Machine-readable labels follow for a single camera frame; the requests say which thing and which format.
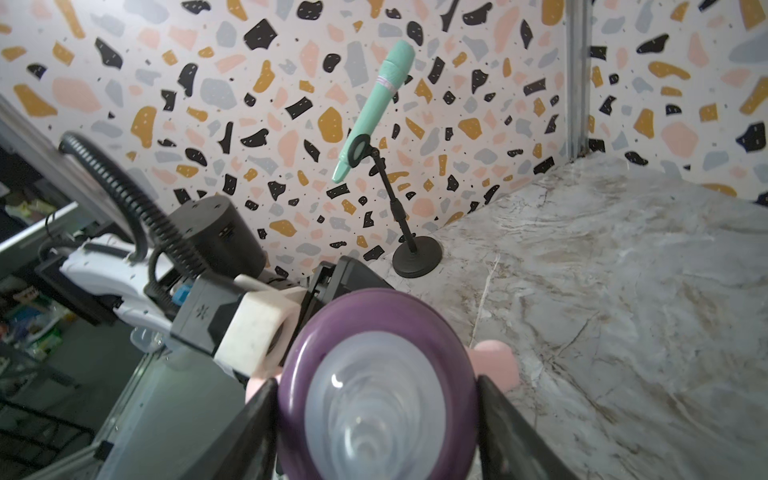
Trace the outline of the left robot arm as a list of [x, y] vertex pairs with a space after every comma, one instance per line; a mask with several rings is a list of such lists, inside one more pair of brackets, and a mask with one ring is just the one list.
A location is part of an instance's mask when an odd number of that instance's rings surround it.
[[110, 297], [123, 322], [241, 374], [276, 369], [303, 326], [336, 298], [389, 286], [347, 256], [323, 263], [309, 287], [270, 274], [260, 245], [223, 197], [190, 201], [172, 215], [128, 198], [119, 209], [134, 241], [105, 233], [59, 242], [68, 253], [55, 287], [78, 299]]

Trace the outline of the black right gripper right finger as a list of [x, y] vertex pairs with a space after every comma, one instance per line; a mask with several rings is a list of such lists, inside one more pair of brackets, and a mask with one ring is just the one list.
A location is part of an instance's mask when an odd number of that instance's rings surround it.
[[488, 376], [477, 393], [483, 479], [577, 479]]

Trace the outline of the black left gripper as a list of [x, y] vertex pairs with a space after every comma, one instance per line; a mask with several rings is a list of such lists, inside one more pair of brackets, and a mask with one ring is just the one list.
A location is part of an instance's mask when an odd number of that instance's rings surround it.
[[[214, 196], [186, 202], [169, 218], [213, 272], [231, 279], [247, 275], [279, 290], [298, 286], [267, 269], [266, 253], [228, 198]], [[392, 288], [363, 262], [349, 256], [342, 256], [336, 263], [323, 261], [301, 302], [299, 332], [338, 297], [365, 289]]]

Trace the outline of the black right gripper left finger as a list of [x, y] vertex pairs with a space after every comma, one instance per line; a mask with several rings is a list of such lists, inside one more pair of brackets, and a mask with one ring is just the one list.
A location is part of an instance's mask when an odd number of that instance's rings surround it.
[[180, 479], [271, 479], [277, 437], [278, 381], [270, 378]]

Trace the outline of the purple collar with nipple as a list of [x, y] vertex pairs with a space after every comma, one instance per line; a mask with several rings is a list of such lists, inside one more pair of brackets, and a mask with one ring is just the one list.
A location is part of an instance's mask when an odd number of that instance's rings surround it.
[[301, 331], [279, 382], [277, 456], [290, 479], [463, 479], [475, 374], [448, 322], [416, 297], [364, 289]]

